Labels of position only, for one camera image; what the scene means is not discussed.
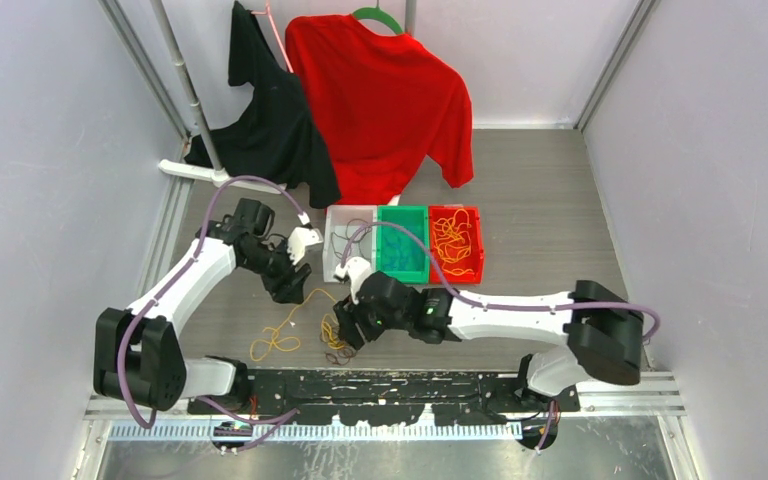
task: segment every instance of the plastic tray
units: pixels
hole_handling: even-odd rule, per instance
[[[466,211],[466,215],[463,212],[458,213],[457,221],[458,223],[465,221],[468,224],[467,227],[464,227],[464,230],[469,235],[471,252],[469,256],[459,262],[444,264],[437,255],[437,238],[435,237],[434,223],[443,218],[452,218],[461,209]],[[428,207],[428,221],[431,230],[431,253],[434,255],[434,259],[437,260],[437,263],[440,264],[440,267],[444,270],[449,270],[448,272],[444,271],[446,280],[449,283],[481,283],[481,277],[484,274],[484,242],[481,240],[481,215],[478,213],[478,208],[456,205],[432,205]],[[456,275],[458,269],[464,272]],[[440,283],[440,276],[437,275],[437,271],[434,268],[431,268],[429,283]]]
[[[407,228],[428,246],[428,207],[378,207],[378,220]],[[430,261],[404,233],[376,228],[378,270],[404,283],[428,283]]]
[[[325,282],[336,283],[334,269],[343,256],[348,238],[360,228],[362,222],[374,222],[378,218],[375,205],[334,205],[328,207],[325,214],[325,232],[322,245],[322,278]],[[372,263],[375,268],[376,238],[372,233],[362,237],[360,249],[352,248],[352,255],[360,255]]]

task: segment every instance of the red bin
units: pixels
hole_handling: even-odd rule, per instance
[[[440,233],[441,222],[452,222],[455,230],[462,234],[463,242],[455,242],[456,247],[468,244],[470,247],[469,255],[454,263],[443,263],[438,253],[438,246],[446,239]],[[440,264],[444,270],[444,275],[449,283],[481,283],[481,277],[484,273],[484,242],[481,240],[481,216],[477,207],[459,207],[453,205],[431,205],[428,207],[429,238],[431,244],[431,253],[434,260]],[[449,257],[454,257],[452,252],[448,251]],[[429,283],[441,283],[437,270],[431,267]]]

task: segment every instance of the sleeve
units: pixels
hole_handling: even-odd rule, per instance
[[[463,80],[459,83],[442,116],[437,135],[428,150],[443,169],[443,178],[452,187],[472,180],[472,103]]]
[[[310,161],[304,180],[310,187],[310,207],[322,209],[337,203],[342,195],[325,140],[312,123],[311,130]]]
[[[228,86],[239,87],[254,78],[254,45],[259,28],[257,19],[239,2],[231,11],[231,48],[228,54]]]

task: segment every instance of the red t-shirt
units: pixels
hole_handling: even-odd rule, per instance
[[[460,75],[409,35],[381,36],[351,15],[298,17],[287,55],[343,196],[386,204],[426,155],[452,187],[472,179],[472,104]]]

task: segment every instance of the metal pole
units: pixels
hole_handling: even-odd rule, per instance
[[[413,36],[416,30],[416,0],[405,1],[405,33]]]
[[[178,41],[175,39],[175,32],[172,31],[172,24],[169,23],[169,16],[166,15],[166,9],[163,8],[162,0],[151,0],[154,7],[154,14],[157,22],[160,24],[160,31],[163,33],[163,39],[166,41],[166,47],[169,48],[169,55],[172,57],[172,64],[175,65],[175,71],[178,78],[181,79],[181,85],[187,93],[187,100],[190,102],[190,108],[196,117],[196,125],[201,133],[201,139],[204,141],[204,149],[207,150],[207,157],[210,164],[216,171],[222,171],[222,163],[219,161],[219,154],[216,153],[216,146],[213,144],[213,138],[210,136],[210,127],[207,125],[207,119],[204,117],[204,110],[201,108],[196,89],[193,87],[193,81],[190,79],[190,72],[187,70],[187,64],[184,63],[184,56],[181,55],[181,49],[178,47]]]
[[[655,11],[655,7],[658,6],[659,2],[660,0],[638,0],[637,7],[634,9],[634,13],[632,13],[625,30],[620,36],[614,53],[611,55],[610,60],[608,60],[607,65],[605,65],[604,70],[602,70],[602,74],[599,76],[599,80],[596,82],[590,98],[587,99],[587,103],[584,105],[581,117],[576,122],[575,128],[578,130],[583,132],[587,129],[587,125],[596,113],[596,108],[602,102],[605,94],[608,93],[608,87],[614,81],[614,77],[625,62],[635,41],[640,36],[640,32],[646,26],[649,16]]]
[[[113,24],[113,28],[119,34],[122,39],[122,43],[128,49],[128,52],[133,57],[134,62],[137,64],[140,73],[146,79],[146,82],[157,98],[160,107],[166,116],[169,117],[169,121],[175,127],[175,130],[181,135],[181,138],[189,138],[190,133],[187,131],[187,125],[184,123],[184,119],[181,118],[181,113],[175,108],[175,102],[172,101],[172,97],[169,96],[169,92],[163,85],[163,81],[160,80],[157,70],[149,59],[148,53],[146,53],[143,44],[140,42],[137,33],[134,31],[134,27],[122,11],[122,6],[119,4],[119,0],[99,0],[99,3],[104,8],[107,16],[110,18],[110,23]]]

